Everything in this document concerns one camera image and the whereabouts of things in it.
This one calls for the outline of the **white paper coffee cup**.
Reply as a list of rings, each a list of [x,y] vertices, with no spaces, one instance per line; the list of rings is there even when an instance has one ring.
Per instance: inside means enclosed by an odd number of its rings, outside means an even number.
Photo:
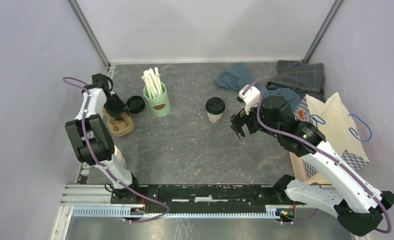
[[[218,123],[222,117],[222,113],[219,114],[212,114],[210,112],[207,112],[208,120],[212,123]]]

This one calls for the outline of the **black plastic cup lid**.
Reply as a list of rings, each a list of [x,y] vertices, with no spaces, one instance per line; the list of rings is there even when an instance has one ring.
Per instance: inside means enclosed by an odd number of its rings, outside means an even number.
[[[205,109],[212,115],[220,115],[225,111],[225,102],[220,97],[212,97],[206,101]]]

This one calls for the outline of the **paper takeout bag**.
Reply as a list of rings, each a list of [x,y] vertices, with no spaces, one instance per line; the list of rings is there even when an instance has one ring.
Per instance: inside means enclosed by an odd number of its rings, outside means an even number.
[[[371,140],[373,133],[360,117],[350,113],[338,93],[326,102],[305,95],[294,111],[297,120],[317,127],[335,152],[355,171],[370,164],[362,143]]]

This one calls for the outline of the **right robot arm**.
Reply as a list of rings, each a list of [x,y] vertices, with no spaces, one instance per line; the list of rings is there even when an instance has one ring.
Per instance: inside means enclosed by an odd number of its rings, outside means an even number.
[[[239,95],[244,106],[231,116],[231,129],[242,139],[243,126],[251,134],[258,131],[275,137],[287,151],[308,162],[334,187],[325,190],[288,175],[281,177],[273,191],[276,202],[290,200],[311,205],[335,217],[350,233],[363,237],[380,230],[385,221],[392,231],[388,210],[394,204],[391,191],[381,191],[356,173],[334,150],[325,135],[312,123],[297,120],[282,96]]]

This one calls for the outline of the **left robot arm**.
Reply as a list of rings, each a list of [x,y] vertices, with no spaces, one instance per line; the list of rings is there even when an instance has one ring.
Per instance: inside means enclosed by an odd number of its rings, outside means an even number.
[[[131,132],[133,121],[127,105],[113,92],[112,79],[102,73],[91,78],[91,84],[79,80],[76,85],[81,89],[83,103],[75,119],[65,124],[66,133],[77,159],[110,180],[106,190],[116,200],[135,204],[141,200],[142,190],[111,136]]]

